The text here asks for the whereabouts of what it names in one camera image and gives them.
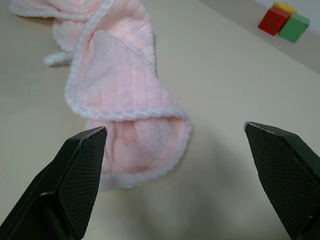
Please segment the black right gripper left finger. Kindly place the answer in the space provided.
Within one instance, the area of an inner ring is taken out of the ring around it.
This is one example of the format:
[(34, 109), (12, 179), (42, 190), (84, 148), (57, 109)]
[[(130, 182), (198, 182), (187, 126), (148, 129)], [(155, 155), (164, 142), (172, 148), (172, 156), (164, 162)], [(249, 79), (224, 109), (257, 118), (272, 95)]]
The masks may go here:
[(107, 128), (67, 139), (0, 226), (2, 240), (81, 240), (97, 198)]

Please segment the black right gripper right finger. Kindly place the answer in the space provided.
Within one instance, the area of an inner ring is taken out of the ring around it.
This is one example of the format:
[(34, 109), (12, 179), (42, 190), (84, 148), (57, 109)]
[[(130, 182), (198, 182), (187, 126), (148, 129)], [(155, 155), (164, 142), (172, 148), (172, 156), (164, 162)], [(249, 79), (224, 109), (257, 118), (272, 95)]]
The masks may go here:
[(259, 181), (292, 240), (320, 238), (320, 157), (295, 133), (246, 122)]

